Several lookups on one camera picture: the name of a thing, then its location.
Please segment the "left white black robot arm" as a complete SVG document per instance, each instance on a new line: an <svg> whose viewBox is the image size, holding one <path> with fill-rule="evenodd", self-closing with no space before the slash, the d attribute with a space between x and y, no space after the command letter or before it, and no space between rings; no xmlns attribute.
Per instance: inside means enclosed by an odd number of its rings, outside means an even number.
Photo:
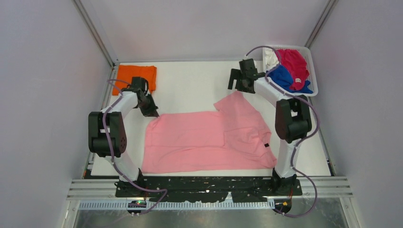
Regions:
<svg viewBox="0 0 403 228"><path fill-rule="evenodd" d="M88 147L91 153L106 159L119 179L128 182L127 190L139 197L145 193L146 184L138 179L142 175L141 170L126 151L128 138L124 119L133 109L139 109L144 117L159 117L158 107L145 78L132 77L123 89L116 86L116 82L115 79L108 80L108 84L118 91L117 99L104 109L88 115Z"/></svg>

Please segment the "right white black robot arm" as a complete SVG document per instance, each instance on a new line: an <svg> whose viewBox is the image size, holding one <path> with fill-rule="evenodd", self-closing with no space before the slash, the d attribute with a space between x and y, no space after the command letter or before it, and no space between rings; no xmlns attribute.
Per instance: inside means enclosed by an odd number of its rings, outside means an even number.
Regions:
<svg viewBox="0 0 403 228"><path fill-rule="evenodd" d="M275 107L275 131L280 139L280 147L278 163L272 171L270 189L283 195L296 185L296 158L301 141L312 129L307 98L287 93L267 73L258 72L251 58L240 61L239 66L239 69L231 70L228 88L258 94Z"/></svg>

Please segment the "pink t shirt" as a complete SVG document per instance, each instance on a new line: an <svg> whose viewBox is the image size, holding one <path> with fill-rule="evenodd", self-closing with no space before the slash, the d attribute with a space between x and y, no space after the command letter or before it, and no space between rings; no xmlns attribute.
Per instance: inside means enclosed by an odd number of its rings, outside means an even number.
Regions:
<svg viewBox="0 0 403 228"><path fill-rule="evenodd" d="M145 132L142 171L151 174L272 169L271 130L241 92L214 111L163 114Z"/></svg>

